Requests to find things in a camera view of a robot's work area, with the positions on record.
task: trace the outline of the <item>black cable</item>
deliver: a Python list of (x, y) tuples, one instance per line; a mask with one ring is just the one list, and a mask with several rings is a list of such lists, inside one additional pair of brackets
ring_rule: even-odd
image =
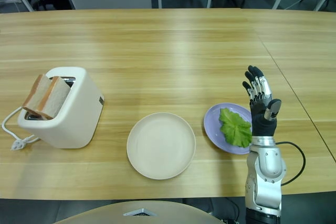
[(302, 158), (303, 158), (303, 164), (302, 164), (301, 170), (299, 171), (299, 173), (298, 173), (297, 175), (294, 176), (294, 178), (292, 178), (292, 179), (288, 180), (287, 182), (281, 184), (281, 186), (285, 186), (285, 185), (287, 185), (287, 184), (293, 182), (295, 179), (297, 179), (297, 178), (303, 173), (303, 171), (304, 171), (304, 169), (305, 169), (305, 167), (306, 167), (306, 156), (304, 155), (304, 153), (303, 153), (303, 151), (301, 150), (301, 148), (300, 148), (298, 145), (296, 145), (295, 143), (288, 142), (288, 141), (284, 141), (284, 142), (278, 142), (278, 143), (276, 143), (276, 144), (277, 144), (277, 145), (278, 145), (278, 144), (290, 144), (290, 145), (293, 145), (294, 147), (296, 147), (296, 149), (299, 150), (299, 152), (301, 153)]
[(235, 205), (236, 206), (236, 208), (237, 208), (237, 212), (238, 212), (238, 215), (237, 215), (237, 217), (236, 217), (236, 219), (235, 219), (235, 222), (237, 222), (238, 221), (238, 218), (239, 218), (239, 214), (240, 214), (240, 211), (239, 211), (239, 207), (238, 207), (238, 205), (233, 201), (233, 200), (231, 200), (231, 199), (229, 199), (229, 198), (227, 198), (227, 197), (225, 197), (228, 201), (230, 201), (233, 205)]

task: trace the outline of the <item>black robotic glove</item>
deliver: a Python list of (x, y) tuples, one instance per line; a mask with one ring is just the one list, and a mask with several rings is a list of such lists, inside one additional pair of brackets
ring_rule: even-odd
[(248, 66), (245, 76), (251, 84), (243, 82), (250, 97), (252, 136), (273, 136), (277, 127), (277, 114), (281, 107), (281, 100), (272, 99), (267, 79), (260, 69)]

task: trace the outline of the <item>wooden table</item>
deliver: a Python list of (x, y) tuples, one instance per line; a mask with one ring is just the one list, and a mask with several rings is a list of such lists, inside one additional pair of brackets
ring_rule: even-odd
[[(287, 15), (272, 14), (268, 18), (274, 20)], [(311, 13), (311, 18), (316, 15), (319, 13)], [(283, 101), (276, 140), (299, 144), (307, 157), (305, 172), (283, 187), (283, 193), (336, 190), (336, 164), (260, 40), (250, 16), (240, 9), (71, 10), (0, 15), (0, 118), (22, 104), (39, 73), (58, 66), (86, 68), (106, 99), (96, 133), (82, 149), (60, 150), (39, 141), (12, 152), (9, 149), (13, 139), (1, 131), (0, 197), (243, 196), (247, 156), (215, 147), (202, 122), (213, 104), (235, 102), (248, 107), (241, 82), (249, 64), (262, 68), (274, 96)], [(158, 111), (186, 119), (197, 141), (189, 168), (163, 181), (137, 173), (126, 154), (127, 136), (136, 121)], [(20, 136), (27, 135), (15, 120), (9, 121), (8, 127)], [(302, 158), (291, 146), (281, 149), (288, 166), (286, 181), (298, 172)]]
[(249, 10), (246, 14), (335, 158), (335, 13)]

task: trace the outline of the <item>table seam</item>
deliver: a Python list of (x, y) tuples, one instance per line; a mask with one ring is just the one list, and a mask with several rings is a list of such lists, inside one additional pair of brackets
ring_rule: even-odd
[(315, 127), (316, 131), (318, 132), (319, 136), (321, 137), (322, 141), (324, 142), (325, 146), (327, 147), (327, 150), (329, 151), (330, 155), (332, 156), (334, 162), (336, 163), (336, 158), (334, 157), (334, 155), (332, 154), (331, 150), (329, 149), (329, 146), (327, 145), (327, 143), (325, 142), (324, 138), (322, 137), (319, 129), (317, 128), (317, 126), (315, 125), (314, 121), (312, 120), (311, 116), (309, 115), (308, 111), (306, 110), (305, 106), (303, 106), (303, 103), (301, 102), (301, 100), (299, 99), (298, 95), (295, 93), (293, 87), (291, 86), (291, 84), (289, 83), (289, 81), (287, 80), (285, 74), (283, 73), (283, 71), (280, 69), (279, 65), (277, 64), (277, 62), (275, 61), (275, 59), (273, 58), (272, 54), (270, 53), (270, 51), (268, 50), (268, 48), (265, 46), (264, 42), (262, 41), (262, 39), (259, 37), (259, 34), (256, 32), (256, 35), (258, 36), (260, 42), (262, 43), (263, 47), (266, 49), (266, 51), (268, 52), (268, 54), (270, 55), (271, 59), (273, 60), (273, 62), (275, 63), (275, 65), (277, 66), (277, 68), (279, 69), (280, 73), (282, 74), (282, 76), (284, 77), (285, 81), (288, 83), (290, 89), (293, 91), (295, 97), (298, 99), (299, 103), (301, 104), (303, 110), (305, 111), (306, 115), (308, 116), (309, 120), (311, 121), (311, 123), (313, 124), (313, 126)]

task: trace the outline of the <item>purple plate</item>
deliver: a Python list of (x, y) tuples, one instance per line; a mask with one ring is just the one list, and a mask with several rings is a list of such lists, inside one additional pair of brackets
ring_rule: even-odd
[(244, 107), (234, 103), (220, 103), (212, 106), (204, 116), (204, 129), (210, 140), (220, 149), (234, 153), (247, 154), (250, 152), (250, 147), (239, 147), (226, 142), (221, 127), (223, 123), (219, 120), (220, 109), (228, 108), (230, 111), (238, 113), (246, 122), (251, 123), (251, 113)]

